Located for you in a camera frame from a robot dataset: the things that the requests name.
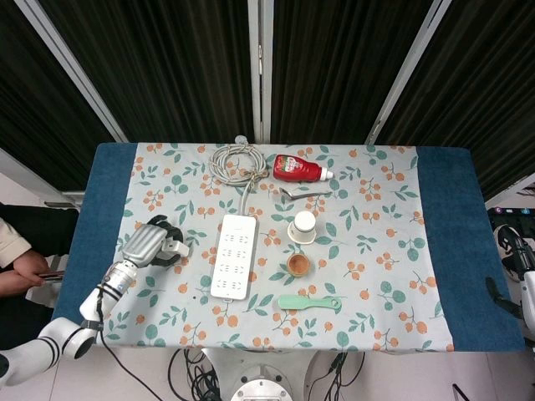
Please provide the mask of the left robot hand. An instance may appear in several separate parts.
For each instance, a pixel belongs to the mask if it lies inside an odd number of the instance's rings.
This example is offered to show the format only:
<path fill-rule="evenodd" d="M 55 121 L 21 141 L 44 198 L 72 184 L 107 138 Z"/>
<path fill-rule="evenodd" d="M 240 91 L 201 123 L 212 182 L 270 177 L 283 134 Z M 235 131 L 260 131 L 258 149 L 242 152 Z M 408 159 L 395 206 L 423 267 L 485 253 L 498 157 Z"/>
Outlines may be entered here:
<path fill-rule="evenodd" d="M 181 258 L 188 257 L 189 253 L 190 248 L 184 243 L 182 231 L 164 215 L 154 216 L 139 226 L 122 248 L 123 258 L 138 268 L 169 267 Z"/>

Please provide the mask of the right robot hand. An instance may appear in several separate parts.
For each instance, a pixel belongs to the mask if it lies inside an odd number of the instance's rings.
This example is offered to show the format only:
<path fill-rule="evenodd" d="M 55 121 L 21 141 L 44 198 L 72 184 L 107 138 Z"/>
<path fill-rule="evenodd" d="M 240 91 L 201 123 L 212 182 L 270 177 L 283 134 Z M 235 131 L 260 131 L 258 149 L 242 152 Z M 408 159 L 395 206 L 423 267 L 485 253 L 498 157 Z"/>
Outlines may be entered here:
<path fill-rule="evenodd" d="M 485 279 L 491 299 L 506 312 L 523 320 L 534 333 L 534 250 L 520 234 L 509 225 L 501 225 L 493 232 L 497 241 L 502 266 L 508 276 L 520 286 L 521 301 L 507 300 L 498 290 L 492 277 Z"/>

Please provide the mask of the bystander hand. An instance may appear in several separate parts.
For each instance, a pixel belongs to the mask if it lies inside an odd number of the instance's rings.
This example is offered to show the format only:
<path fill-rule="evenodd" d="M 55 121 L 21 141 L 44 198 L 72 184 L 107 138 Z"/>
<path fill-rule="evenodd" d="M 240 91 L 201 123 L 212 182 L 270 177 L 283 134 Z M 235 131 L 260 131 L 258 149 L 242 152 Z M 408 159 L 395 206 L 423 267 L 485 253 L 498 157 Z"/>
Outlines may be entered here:
<path fill-rule="evenodd" d="M 41 277 L 28 279 L 16 271 L 2 272 L 0 275 L 0 296 L 14 297 L 24 294 L 31 287 L 40 287 L 44 284 Z"/>
<path fill-rule="evenodd" d="M 40 287 L 44 284 L 41 275 L 49 271 L 49 266 L 41 254 L 28 250 L 13 261 L 13 269 L 28 285 Z"/>

